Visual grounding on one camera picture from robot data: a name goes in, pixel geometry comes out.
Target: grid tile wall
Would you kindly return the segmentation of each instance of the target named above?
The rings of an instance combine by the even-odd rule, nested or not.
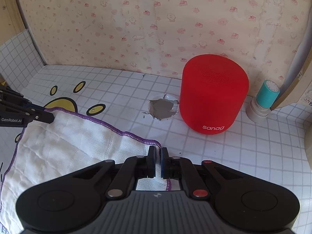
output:
[[[77,94],[74,87],[82,80],[85,87]],[[52,86],[57,93],[49,95]],[[57,97],[76,101],[78,112],[102,103],[106,109],[95,117],[123,131],[155,139],[178,155],[199,164],[204,159],[229,166],[261,179],[282,185],[300,200],[300,215],[294,225],[297,233],[311,233],[311,169],[305,150],[305,127],[311,124],[309,107],[290,105],[273,111],[255,124],[246,115],[247,97],[234,124],[224,133],[203,135],[191,130],[180,114],[169,120],[156,120],[144,112],[149,100],[164,93],[179,98],[181,81],[128,71],[77,66],[45,66],[22,93],[37,105]]]
[[[0,46],[0,74],[13,90],[21,92],[42,67],[27,29]]]

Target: pink cartoon wallpaper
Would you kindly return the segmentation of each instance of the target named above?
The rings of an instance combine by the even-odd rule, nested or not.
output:
[[[48,64],[181,78],[199,54],[237,62],[256,95],[282,85],[311,0],[20,0]]]

